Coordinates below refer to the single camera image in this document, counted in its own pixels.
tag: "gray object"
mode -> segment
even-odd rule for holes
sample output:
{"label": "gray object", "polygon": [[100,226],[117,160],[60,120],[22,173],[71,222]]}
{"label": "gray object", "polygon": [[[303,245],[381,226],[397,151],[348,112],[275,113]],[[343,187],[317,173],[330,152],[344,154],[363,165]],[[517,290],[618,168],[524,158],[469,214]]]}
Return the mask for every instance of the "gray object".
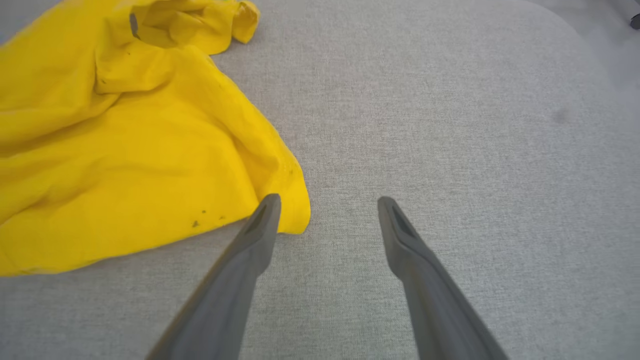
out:
{"label": "gray object", "polygon": [[237,359],[258,276],[271,262],[280,196],[267,195],[147,357]]}
{"label": "gray object", "polygon": [[[402,280],[421,359],[506,359],[438,258],[390,197],[378,200],[387,260]],[[271,261],[280,196],[264,198],[147,357],[235,359],[258,276]]]}
{"label": "gray object", "polygon": [[404,284],[420,358],[506,359],[398,204],[381,197],[378,216],[389,267]]}
{"label": "gray object", "polygon": [[[5,38],[41,4],[3,2]],[[297,157],[312,216],[278,237],[241,358],[417,357],[366,206],[385,194],[510,358],[637,358],[640,124],[565,21],[523,1],[256,5],[253,40],[214,61]],[[241,225],[0,279],[0,358],[145,357]]]}
{"label": "gray object", "polygon": [[631,19],[629,25],[640,29],[640,3],[638,0],[610,0],[612,4],[627,18]]}

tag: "yellow cloth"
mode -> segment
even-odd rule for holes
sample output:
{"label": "yellow cloth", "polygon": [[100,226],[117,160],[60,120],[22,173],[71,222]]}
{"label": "yellow cloth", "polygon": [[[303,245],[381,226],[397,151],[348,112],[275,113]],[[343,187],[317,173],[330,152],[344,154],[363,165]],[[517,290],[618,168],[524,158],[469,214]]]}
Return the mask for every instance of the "yellow cloth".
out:
{"label": "yellow cloth", "polygon": [[259,15],[248,1],[67,0],[0,50],[0,275],[158,247],[269,193],[278,230],[305,230],[300,165],[208,57],[249,41]]}

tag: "cloth fold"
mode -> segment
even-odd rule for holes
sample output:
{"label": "cloth fold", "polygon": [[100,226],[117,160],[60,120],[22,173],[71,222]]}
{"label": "cloth fold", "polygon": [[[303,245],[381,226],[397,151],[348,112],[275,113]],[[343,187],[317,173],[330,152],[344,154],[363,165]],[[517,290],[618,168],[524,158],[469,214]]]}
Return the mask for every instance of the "cloth fold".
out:
{"label": "cloth fold", "polygon": [[302,170],[208,54],[246,43],[249,1],[68,0],[0,49],[0,275],[55,273],[164,245],[282,198]]}

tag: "gray upholstery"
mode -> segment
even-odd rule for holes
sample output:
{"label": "gray upholstery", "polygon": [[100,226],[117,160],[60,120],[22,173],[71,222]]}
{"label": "gray upholstery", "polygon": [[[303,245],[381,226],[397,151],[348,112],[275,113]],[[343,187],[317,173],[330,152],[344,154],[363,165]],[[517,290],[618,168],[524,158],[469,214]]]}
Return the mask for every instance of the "gray upholstery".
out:
{"label": "gray upholstery", "polygon": [[[256,3],[255,38],[214,61],[297,156],[312,217],[276,241],[243,358],[417,357],[380,195],[513,359],[637,358],[639,124],[569,25],[507,0]],[[142,358],[238,229],[0,279],[0,358]]]}

